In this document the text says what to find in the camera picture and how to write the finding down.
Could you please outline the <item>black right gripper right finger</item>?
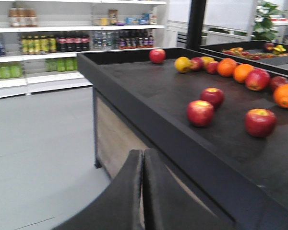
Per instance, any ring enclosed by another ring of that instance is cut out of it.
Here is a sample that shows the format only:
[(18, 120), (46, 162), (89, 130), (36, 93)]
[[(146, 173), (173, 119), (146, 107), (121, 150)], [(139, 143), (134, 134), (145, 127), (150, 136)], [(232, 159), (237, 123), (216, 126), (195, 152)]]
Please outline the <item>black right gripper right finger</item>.
[(155, 149), (144, 151), (144, 224), (147, 230), (231, 230), (178, 184)]

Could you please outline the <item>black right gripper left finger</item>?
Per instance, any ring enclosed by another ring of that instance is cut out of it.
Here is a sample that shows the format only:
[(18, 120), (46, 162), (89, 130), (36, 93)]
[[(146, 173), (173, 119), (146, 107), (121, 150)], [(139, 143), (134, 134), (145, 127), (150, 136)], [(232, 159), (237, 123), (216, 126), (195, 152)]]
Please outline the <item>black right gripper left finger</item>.
[(55, 230), (141, 230), (143, 152), (132, 149), (108, 187)]

